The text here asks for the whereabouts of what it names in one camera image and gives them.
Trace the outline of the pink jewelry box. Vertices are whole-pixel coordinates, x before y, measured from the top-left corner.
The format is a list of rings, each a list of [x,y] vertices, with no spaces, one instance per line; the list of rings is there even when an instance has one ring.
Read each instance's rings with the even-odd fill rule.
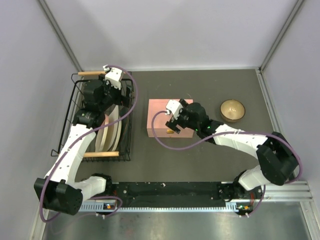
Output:
[[[164,111],[169,99],[149,99],[148,111],[147,111],[147,134],[149,138],[153,138],[152,132],[152,119],[156,113]],[[166,126],[166,122],[171,119],[172,115],[166,115],[164,113],[159,114],[154,120],[154,131],[158,138],[192,138],[194,131],[189,128],[181,128],[180,133],[176,133]]]

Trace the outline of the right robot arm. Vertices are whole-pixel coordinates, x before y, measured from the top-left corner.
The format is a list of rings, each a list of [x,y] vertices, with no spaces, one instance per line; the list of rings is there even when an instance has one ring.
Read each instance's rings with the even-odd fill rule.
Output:
[[[282,186],[299,165],[296,153],[279,132],[261,134],[235,129],[210,119],[198,102],[187,103],[184,99],[170,99],[165,108],[171,115],[165,125],[174,132],[191,129],[200,139],[241,151],[258,161],[256,167],[241,172],[234,179],[228,189],[229,198],[245,198],[254,188],[266,184]]]

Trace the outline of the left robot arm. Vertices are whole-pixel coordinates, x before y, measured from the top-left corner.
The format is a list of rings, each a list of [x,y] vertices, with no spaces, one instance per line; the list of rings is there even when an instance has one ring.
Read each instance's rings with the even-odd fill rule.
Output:
[[[132,110],[132,88],[116,88],[110,80],[86,80],[81,108],[75,113],[70,132],[55,164],[44,178],[37,178],[34,190],[39,212],[44,209],[75,215],[84,201],[93,197],[109,198],[114,191],[110,176],[94,173],[88,179],[75,180],[80,163],[98,132],[118,123],[105,123],[105,112],[113,105]]]

